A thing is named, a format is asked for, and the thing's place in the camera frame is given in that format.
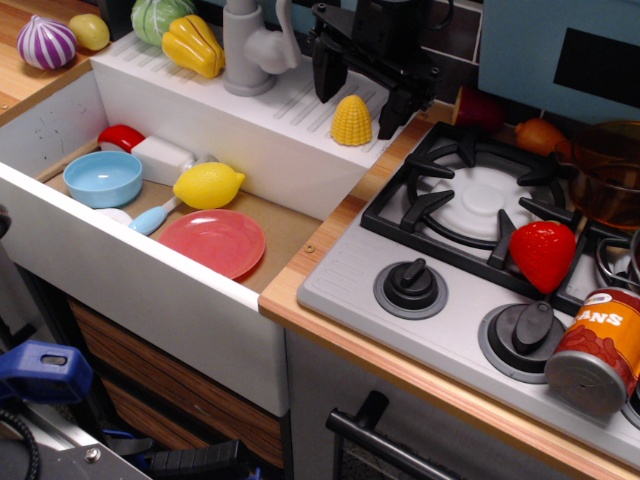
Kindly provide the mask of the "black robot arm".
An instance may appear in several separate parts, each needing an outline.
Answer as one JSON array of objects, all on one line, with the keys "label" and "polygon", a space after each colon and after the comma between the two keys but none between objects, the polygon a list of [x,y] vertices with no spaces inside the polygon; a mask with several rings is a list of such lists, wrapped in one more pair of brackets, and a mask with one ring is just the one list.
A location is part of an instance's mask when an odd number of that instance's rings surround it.
[{"label": "black robot arm", "polygon": [[378,137],[388,140],[419,110],[429,108],[442,79],[420,38],[430,1],[359,1],[353,11],[316,3],[312,65],[315,92],[326,103],[355,71],[388,91]]}]

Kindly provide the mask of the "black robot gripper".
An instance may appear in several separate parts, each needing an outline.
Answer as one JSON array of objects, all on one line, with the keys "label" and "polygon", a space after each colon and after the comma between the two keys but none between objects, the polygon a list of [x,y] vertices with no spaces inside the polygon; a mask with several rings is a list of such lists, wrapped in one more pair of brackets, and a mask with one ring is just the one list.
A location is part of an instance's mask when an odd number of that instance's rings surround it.
[{"label": "black robot gripper", "polygon": [[414,110],[431,106],[440,70],[422,48],[431,24],[430,2],[359,2],[353,11],[316,3],[312,65],[315,93],[327,103],[344,86],[349,70],[389,91],[379,116],[380,140],[389,140]]}]

